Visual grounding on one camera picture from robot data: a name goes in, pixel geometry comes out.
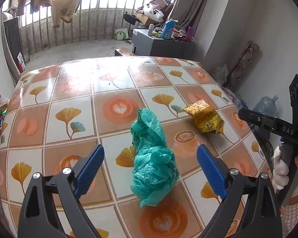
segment snack package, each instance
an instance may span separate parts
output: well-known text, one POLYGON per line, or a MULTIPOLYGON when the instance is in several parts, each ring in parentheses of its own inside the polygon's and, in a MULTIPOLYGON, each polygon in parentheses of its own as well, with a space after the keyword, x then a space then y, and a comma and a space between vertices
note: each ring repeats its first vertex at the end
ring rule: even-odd
POLYGON ((182 110, 193 117, 196 127, 198 127, 201 132, 215 131, 217 133, 224 125, 221 116, 203 99, 182 108, 182 110))

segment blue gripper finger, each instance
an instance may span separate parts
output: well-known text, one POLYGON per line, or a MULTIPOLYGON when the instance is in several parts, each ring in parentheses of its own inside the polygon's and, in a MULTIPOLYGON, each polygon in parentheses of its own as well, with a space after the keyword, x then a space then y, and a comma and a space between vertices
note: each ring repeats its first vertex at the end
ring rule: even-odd
POLYGON ((103 163, 105 157, 104 147, 98 145, 94 152, 89 156, 82 170, 76 178, 75 196, 79 199, 85 195, 95 178, 97 171, 103 163))
POLYGON ((225 199, 228 192, 223 173, 228 171, 228 167, 221 159, 215 158, 205 145, 200 145, 197 148, 196 157, 213 192, 222 200, 225 199))

